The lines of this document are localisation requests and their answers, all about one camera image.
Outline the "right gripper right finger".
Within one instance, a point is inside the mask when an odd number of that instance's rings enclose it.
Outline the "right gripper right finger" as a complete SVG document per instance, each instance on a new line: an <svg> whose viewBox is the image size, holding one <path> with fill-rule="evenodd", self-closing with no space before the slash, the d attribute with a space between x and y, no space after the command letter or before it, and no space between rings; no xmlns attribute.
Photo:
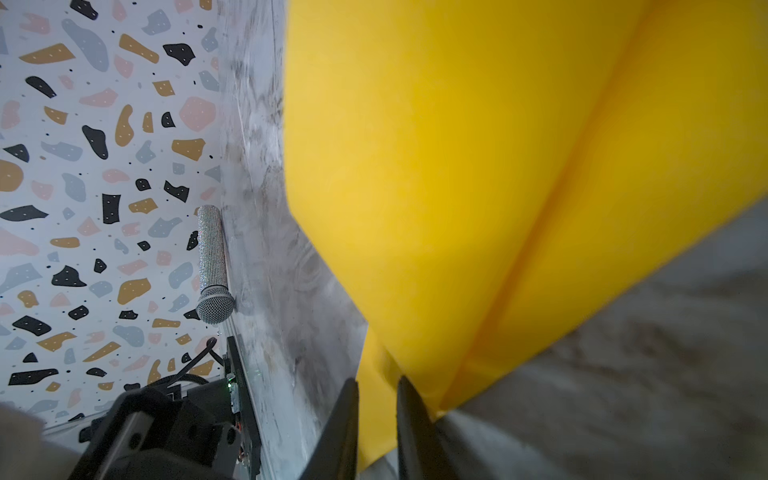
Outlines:
<svg viewBox="0 0 768 480"><path fill-rule="evenodd" d="M398 381L396 410L399 478L457 480L426 406L406 376Z"/></svg>

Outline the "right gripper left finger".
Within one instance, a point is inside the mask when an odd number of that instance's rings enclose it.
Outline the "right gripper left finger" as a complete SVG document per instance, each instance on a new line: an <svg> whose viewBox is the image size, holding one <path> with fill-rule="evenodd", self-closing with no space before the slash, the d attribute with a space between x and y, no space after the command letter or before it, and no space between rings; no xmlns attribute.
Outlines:
<svg viewBox="0 0 768 480"><path fill-rule="evenodd" d="M355 479L358 432L359 387L356 380L348 378L300 479Z"/></svg>

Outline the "yellow square paper sheet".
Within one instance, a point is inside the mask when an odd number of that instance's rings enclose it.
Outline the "yellow square paper sheet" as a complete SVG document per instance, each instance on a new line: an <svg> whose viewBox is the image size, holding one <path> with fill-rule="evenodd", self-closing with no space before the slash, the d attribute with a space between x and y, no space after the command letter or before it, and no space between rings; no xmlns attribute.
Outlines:
<svg viewBox="0 0 768 480"><path fill-rule="evenodd" d="M293 1L292 215L395 386L480 394L767 192L763 1Z"/></svg>

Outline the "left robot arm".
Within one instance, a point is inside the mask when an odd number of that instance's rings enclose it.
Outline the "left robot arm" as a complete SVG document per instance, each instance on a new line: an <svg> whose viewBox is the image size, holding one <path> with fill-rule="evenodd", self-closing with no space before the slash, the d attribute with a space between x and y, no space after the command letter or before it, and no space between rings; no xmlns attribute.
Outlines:
<svg viewBox="0 0 768 480"><path fill-rule="evenodd" d="M81 452L45 440L39 418L1 406L3 479L231 479L241 450L232 422L149 387L121 395Z"/></svg>

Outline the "glitter microphone left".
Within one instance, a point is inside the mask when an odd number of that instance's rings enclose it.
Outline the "glitter microphone left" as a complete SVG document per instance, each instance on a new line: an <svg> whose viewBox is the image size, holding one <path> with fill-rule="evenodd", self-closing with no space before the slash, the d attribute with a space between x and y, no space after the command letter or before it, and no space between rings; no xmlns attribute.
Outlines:
<svg viewBox="0 0 768 480"><path fill-rule="evenodd" d="M198 211L200 296L196 307L200 319L216 325L234 311L235 299L228 285L226 243L221 211L203 205Z"/></svg>

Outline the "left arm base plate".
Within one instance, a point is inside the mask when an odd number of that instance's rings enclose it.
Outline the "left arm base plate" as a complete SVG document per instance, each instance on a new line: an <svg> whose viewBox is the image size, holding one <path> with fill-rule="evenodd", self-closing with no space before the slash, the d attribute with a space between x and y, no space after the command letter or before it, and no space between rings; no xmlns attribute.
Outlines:
<svg viewBox="0 0 768 480"><path fill-rule="evenodd" d="M244 363L232 335L226 338L226 378L232 397L232 408L242 435L242 461L247 479L261 478L262 442Z"/></svg>

